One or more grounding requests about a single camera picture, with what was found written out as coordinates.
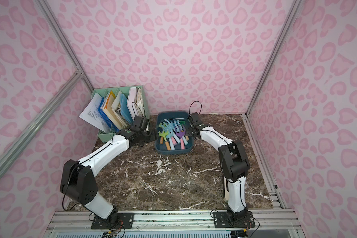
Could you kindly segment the teal plastic storage box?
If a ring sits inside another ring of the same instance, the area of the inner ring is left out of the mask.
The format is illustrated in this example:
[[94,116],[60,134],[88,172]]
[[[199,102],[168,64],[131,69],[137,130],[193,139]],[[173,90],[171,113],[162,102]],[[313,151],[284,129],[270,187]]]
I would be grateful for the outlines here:
[[[159,131],[164,131],[163,128],[163,122],[164,120],[167,120],[167,123],[169,123],[173,129],[174,129],[174,133],[175,133],[175,126],[174,126],[174,120],[179,120],[179,119],[184,119],[186,121],[186,126],[184,126],[185,128],[185,135],[186,135],[186,130],[188,129],[188,113],[184,112],[184,111],[175,111],[175,112],[164,112],[164,113],[160,113],[157,117],[157,132]],[[186,154],[189,153],[191,151],[191,149],[193,148],[193,139],[190,136],[187,136],[187,141],[188,141],[188,145],[185,145],[185,149],[182,150],[180,144],[175,145],[175,150],[170,150],[168,151],[166,149],[165,144],[160,144],[160,137],[159,137],[159,133],[158,133],[158,139],[156,141],[156,149],[159,153],[164,154],[164,155],[174,155],[174,154]]]

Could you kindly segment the purple rake pink handle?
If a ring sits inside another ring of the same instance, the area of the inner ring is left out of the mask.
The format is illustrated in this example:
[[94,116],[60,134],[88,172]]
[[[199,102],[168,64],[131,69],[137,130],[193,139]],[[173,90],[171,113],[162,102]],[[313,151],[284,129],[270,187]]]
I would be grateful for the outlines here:
[[174,129],[171,125],[168,125],[168,131],[169,131],[169,136],[171,137],[171,141],[172,141],[173,145],[180,144],[180,140],[174,133]]
[[184,139],[183,139],[184,130],[183,130],[183,128],[182,128],[181,125],[178,126],[178,128],[176,129],[175,134],[176,134],[176,136],[180,139],[181,149],[184,150],[184,149],[185,149],[185,143],[184,143]]

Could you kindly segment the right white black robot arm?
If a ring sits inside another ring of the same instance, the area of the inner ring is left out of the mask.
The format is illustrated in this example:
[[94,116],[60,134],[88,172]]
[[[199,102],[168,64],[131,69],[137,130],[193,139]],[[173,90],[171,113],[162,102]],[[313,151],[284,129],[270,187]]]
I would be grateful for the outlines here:
[[240,140],[231,140],[218,133],[212,126],[204,124],[198,113],[188,116],[192,137],[209,143],[218,150],[220,168],[229,188],[227,214],[233,222],[244,219],[248,214],[245,200],[245,183],[250,162]]

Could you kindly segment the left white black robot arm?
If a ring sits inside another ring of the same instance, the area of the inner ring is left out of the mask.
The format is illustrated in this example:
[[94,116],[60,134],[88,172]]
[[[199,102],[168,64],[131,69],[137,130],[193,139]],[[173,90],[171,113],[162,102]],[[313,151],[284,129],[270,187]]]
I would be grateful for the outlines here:
[[96,176],[121,153],[138,145],[157,140],[157,131],[148,130],[149,119],[134,118],[133,124],[114,133],[112,138],[91,154],[77,160],[68,160],[63,167],[60,192],[87,210],[99,220],[114,226],[118,223],[117,209],[99,192]]

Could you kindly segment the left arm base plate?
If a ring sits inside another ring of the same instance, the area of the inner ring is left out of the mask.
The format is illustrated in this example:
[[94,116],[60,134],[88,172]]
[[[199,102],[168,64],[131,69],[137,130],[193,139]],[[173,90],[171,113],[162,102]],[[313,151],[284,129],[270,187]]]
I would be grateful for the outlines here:
[[117,230],[119,228],[131,229],[134,221],[134,213],[114,212],[107,219],[95,214],[91,224],[91,230]]

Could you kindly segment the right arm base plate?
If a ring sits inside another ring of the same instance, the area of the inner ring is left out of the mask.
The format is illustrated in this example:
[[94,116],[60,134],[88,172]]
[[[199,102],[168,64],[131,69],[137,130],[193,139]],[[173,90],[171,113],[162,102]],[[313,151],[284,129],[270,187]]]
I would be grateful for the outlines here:
[[214,221],[214,227],[221,228],[255,228],[256,224],[251,212],[245,212],[243,216],[232,215],[231,212],[212,211],[210,213]]

